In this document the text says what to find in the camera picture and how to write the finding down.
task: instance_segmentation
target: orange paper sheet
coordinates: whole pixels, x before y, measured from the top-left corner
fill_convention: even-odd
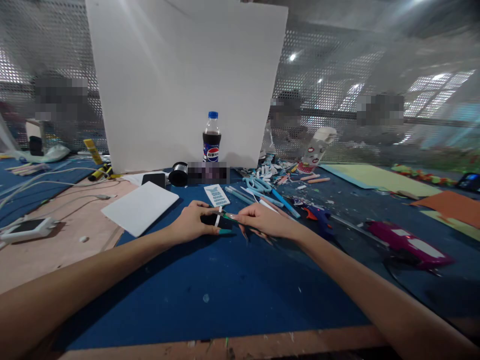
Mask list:
[[[441,213],[443,219],[457,219],[480,229],[480,202],[456,192],[444,191],[412,202],[411,205],[425,206]]]

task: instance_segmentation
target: cable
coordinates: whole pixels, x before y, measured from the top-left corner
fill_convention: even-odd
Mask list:
[[[70,183],[70,182],[62,182],[62,181],[39,181],[39,182],[35,182],[33,183],[35,180],[43,177],[43,176],[46,176],[46,175],[50,175],[50,174],[61,174],[61,173],[66,173],[66,172],[70,172],[70,171],[73,171],[73,170],[93,170],[93,171],[100,171],[101,173],[107,175],[106,178],[103,178],[101,181],[97,181],[97,182],[93,182],[91,184],[76,184],[76,183]],[[66,169],[66,170],[60,170],[60,171],[53,171],[53,172],[44,172],[40,175],[37,175],[35,177],[33,177],[31,180],[25,182],[21,187],[19,187],[17,190],[15,190],[13,193],[11,193],[10,195],[8,195],[7,197],[3,198],[3,200],[0,202],[0,210],[4,207],[4,205],[10,201],[11,198],[13,198],[16,194],[18,193],[21,193],[35,185],[38,185],[38,184],[63,184],[63,185],[71,185],[73,187],[78,187],[78,188],[82,188],[82,187],[87,187],[87,186],[92,186],[92,185],[97,185],[97,184],[101,184],[103,183],[104,181],[108,180],[108,174],[103,171],[103,170],[99,170],[99,169],[95,169],[95,168],[91,168],[91,167],[72,167],[70,169]]]
[[[434,313],[435,315],[437,315],[440,319],[442,319],[444,322],[446,322],[448,325],[450,325],[452,328],[454,328],[455,330],[457,330],[460,334],[462,334],[464,337],[466,337],[467,339],[469,338],[467,335],[465,335],[465,333],[460,330],[458,328],[458,326],[456,326],[455,324],[453,324],[450,320],[448,320],[447,318],[441,316],[440,314],[438,314],[436,311],[434,311],[430,306],[428,306],[425,302],[423,302],[418,296],[416,296],[408,287],[406,287],[401,281],[400,279],[392,272],[392,269],[390,268],[390,264],[392,261],[398,261],[398,259],[395,257],[395,256],[390,256],[390,257],[386,257],[383,259],[382,261],[382,264],[383,264],[383,267],[385,268],[386,272],[391,276],[391,278],[393,280],[395,280],[395,282],[403,289],[405,290],[405,292],[407,294],[409,294],[412,298],[414,298],[415,300],[417,300],[420,304],[422,304],[424,307],[426,307],[428,310],[430,310],[432,313]]]
[[[79,197],[76,197],[70,201],[67,201],[66,203],[58,206],[57,208],[53,209],[52,211],[49,211],[47,213],[44,213],[42,215],[38,215],[38,216],[35,216],[35,217],[32,217],[32,218],[29,218],[27,217],[27,215],[25,215],[24,217],[27,217],[26,219],[24,220],[21,220],[21,221],[18,221],[18,219],[14,222],[12,222],[11,224],[7,225],[7,226],[4,226],[4,227],[0,227],[0,231],[3,231],[7,228],[11,228],[12,226],[15,226],[15,225],[20,225],[20,224],[23,224],[23,223],[26,223],[26,222],[29,222],[29,221],[32,221],[32,220],[36,220],[36,219],[39,219],[39,218],[44,218],[46,217],[47,215],[50,215],[54,212],[56,212],[57,210],[60,210],[61,208],[63,208],[64,206],[70,204],[70,203],[73,203],[74,201],[78,200],[78,199],[82,199],[82,198],[90,198],[90,197],[94,197],[94,198],[97,198],[97,199],[100,199],[100,200],[107,200],[107,199],[110,199],[110,198],[113,198],[114,196],[116,195],[102,195],[102,194],[99,194],[99,195],[84,195],[84,196],[79,196]]]

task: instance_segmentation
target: blue scissors handle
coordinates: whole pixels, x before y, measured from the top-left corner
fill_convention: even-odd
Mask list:
[[[269,193],[272,191],[272,186],[262,179],[257,177],[244,177],[242,179],[246,183],[246,187],[255,190],[258,193]]]

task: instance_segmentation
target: charger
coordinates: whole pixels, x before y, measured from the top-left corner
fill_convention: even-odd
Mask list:
[[[53,217],[23,221],[12,225],[0,235],[0,241],[7,244],[18,243],[26,240],[38,239],[48,236],[59,222]]]

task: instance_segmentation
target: white cable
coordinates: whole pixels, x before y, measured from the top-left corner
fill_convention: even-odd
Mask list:
[[[35,183],[32,183],[34,182],[35,180],[37,180],[38,178],[41,178],[43,176],[46,176],[46,175],[50,175],[50,174],[60,174],[60,173],[66,173],[66,172],[70,172],[70,171],[73,171],[73,170],[94,170],[94,171],[99,171],[105,175],[107,175],[106,178],[103,178],[102,180],[100,181],[96,181],[96,182],[92,182],[91,184],[76,184],[76,183],[70,183],[70,182],[61,182],[61,181],[39,181],[39,182],[35,182]],[[18,193],[21,193],[22,191],[25,191],[35,185],[38,185],[38,184],[46,184],[46,183],[50,183],[50,184],[62,184],[62,185],[71,185],[73,187],[77,187],[77,188],[82,188],[82,187],[87,187],[87,186],[92,186],[92,185],[97,185],[97,184],[101,184],[103,183],[104,181],[108,180],[108,177],[109,175],[103,171],[103,170],[99,170],[99,169],[95,169],[95,168],[91,168],[91,167],[72,167],[70,169],[66,169],[66,170],[60,170],[60,171],[53,171],[53,172],[45,172],[45,173],[42,173],[40,175],[37,175],[35,177],[33,177],[31,180],[27,181],[26,183],[24,183],[21,187],[19,187],[17,190],[15,190],[13,193],[11,193],[10,195],[8,195],[7,197],[4,197],[2,202],[0,202],[0,210],[4,207],[4,205],[10,201],[11,198],[13,198],[16,194]]]
[[[38,216],[35,216],[35,217],[32,217],[32,218],[29,218],[29,217],[28,217],[28,218],[26,218],[25,220],[21,220],[21,221],[16,220],[16,221],[12,222],[10,225],[4,226],[4,227],[0,227],[0,231],[3,231],[3,230],[5,230],[5,229],[7,229],[7,228],[11,228],[12,226],[16,226],[16,225],[20,225],[20,224],[22,224],[22,223],[26,223],[26,222],[31,221],[31,220],[36,220],[36,219],[39,219],[39,218],[44,218],[44,217],[46,217],[47,215],[50,215],[50,214],[56,212],[57,210],[60,210],[60,209],[63,208],[64,206],[66,206],[66,205],[68,205],[68,204],[70,204],[70,203],[73,203],[74,201],[76,201],[76,200],[78,200],[78,199],[89,198],[89,197],[95,197],[95,198],[100,199],[100,200],[107,200],[107,199],[110,199],[112,196],[109,196],[109,195],[101,195],[101,194],[99,194],[99,195],[84,195],[84,196],[79,196],[79,197],[76,197],[76,198],[74,198],[74,199],[72,199],[72,200],[70,200],[70,201],[67,201],[66,203],[58,206],[57,208],[53,209],[52,211],[49,211],[49,212],[44,213],[44,214],[42,214],[42,215],[38,215]]]

